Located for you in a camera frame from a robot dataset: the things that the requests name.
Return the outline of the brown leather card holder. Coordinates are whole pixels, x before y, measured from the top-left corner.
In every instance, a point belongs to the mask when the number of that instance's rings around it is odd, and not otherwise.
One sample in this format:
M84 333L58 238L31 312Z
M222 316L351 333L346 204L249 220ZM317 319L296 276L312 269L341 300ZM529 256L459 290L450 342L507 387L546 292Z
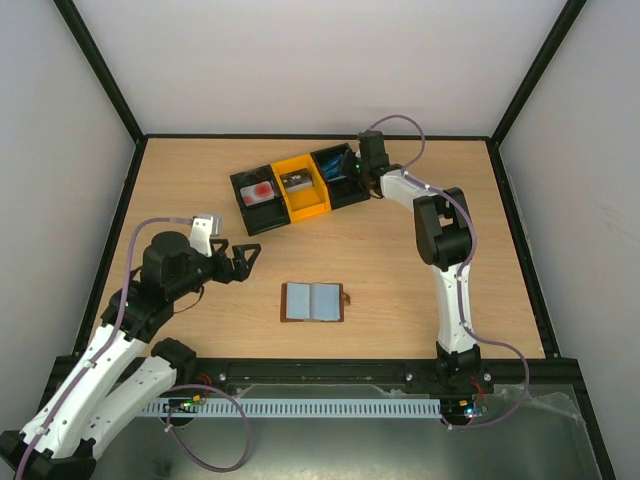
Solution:
M341 323L350 304L342 283L283 283L280 322Z

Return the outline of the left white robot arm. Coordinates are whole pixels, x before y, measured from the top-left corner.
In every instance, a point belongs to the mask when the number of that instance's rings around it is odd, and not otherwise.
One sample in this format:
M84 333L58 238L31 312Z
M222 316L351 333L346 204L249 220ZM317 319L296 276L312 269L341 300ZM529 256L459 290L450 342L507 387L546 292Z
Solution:
M142 264L110 299L83 356L45 406L21 429L1 435L1 456L18 479L88 479L118 433L156 397L196 389L196 353L154 339L177 300L210 281L242 282L258 244L197 246L175 231L155 235Z

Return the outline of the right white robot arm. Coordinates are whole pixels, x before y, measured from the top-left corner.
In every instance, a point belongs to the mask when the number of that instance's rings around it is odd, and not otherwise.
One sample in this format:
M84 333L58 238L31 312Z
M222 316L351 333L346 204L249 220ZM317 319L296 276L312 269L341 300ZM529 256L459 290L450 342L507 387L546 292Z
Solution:
M439 311L435 379L446 391L461 390L481 367L469 290L477 236L464 193L427 184L406 168L391 164L380 131L362 132L357 139L359 150L346 155L340 170L375 195L412 212L418 254L435 278Z

